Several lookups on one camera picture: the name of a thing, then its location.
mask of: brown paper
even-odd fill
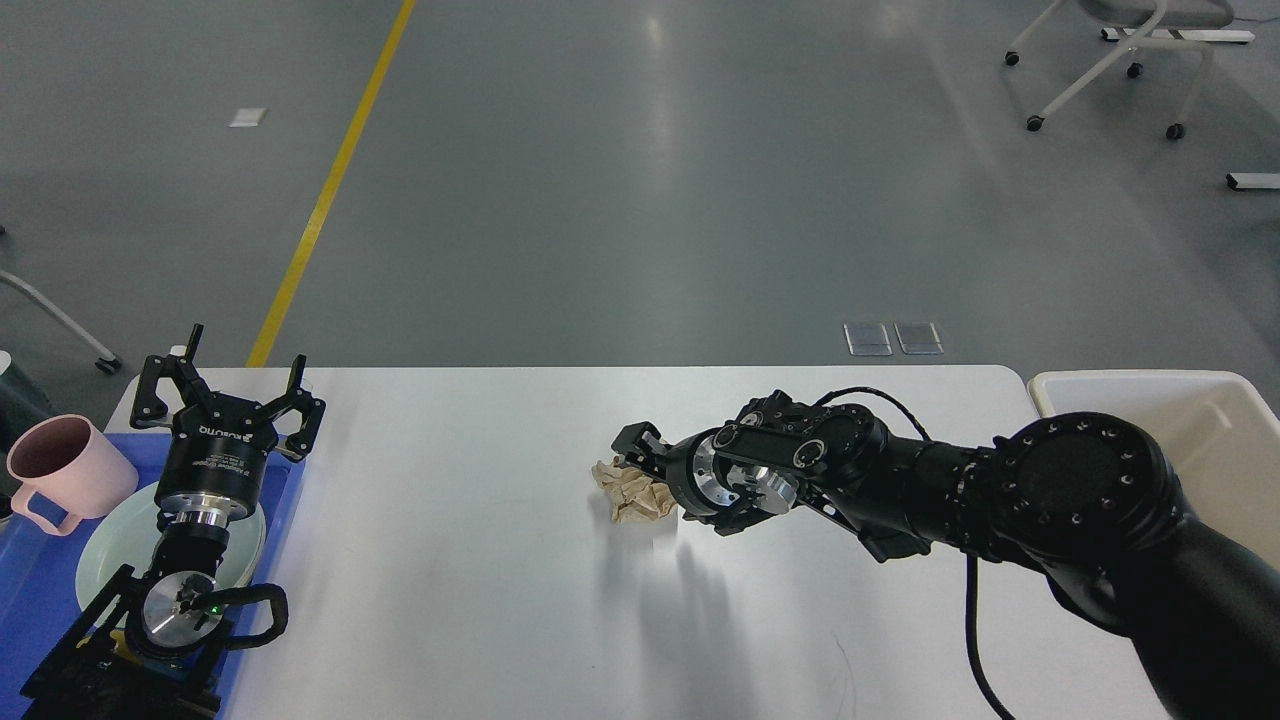
[[[617,459],[613,462],[596,462],[591,477],[609,497],[614,523],[653,523],[671,515],[676,498],[666,483],[654,482],[635,468],[618,468]]]

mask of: white plate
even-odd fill
[[[137,570],[134,577],[151,566],[151,555],[160,542],[156,529],[155,506],[156,487],[150,484],[129,496],[113,510],[84,544],[79,565],[76,566],[76,601],[81,610],[97,596],[102,585],[120,569],[129,564]],[[243,520],[236,520],[228,528],[232,533],[223,564],[214,575],[216,587],[234,588],[243,585],[253,577],[257,559],[262,553],[266,539],[266,520],[262,506]]]

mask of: white bin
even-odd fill
[[[1211,370],[1041,373],[1042,416],[1093,410],[1147,430],[1211,528],[1280,568],[1280,420],[1249,380]]]

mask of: concrete floor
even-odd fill
[[[1267,3],[1238,15],[1270,17]],[[104,423],[147,354],[242,365],[394,0],[0,6],[0,347]],[[1152,53],[1046,123],[1110,45],[1014,0],[420,3],[270,364],[996,363],[1226,369],[1280,406],[1280,22],[1164,140]],[[236,108],[270,108],[228,129]],[[841,323],[932,320],[937,357]]]

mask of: chair wheel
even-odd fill
[[[114,375],[115,372],[122,368],[123,363],[120,363],[119,357],[116,357],[115,360],[106,360],[104,357],[99,357],[97,363],[93,363],[93,365],[99,370],[102,370],[104,374],[106,374],[106,375]]]

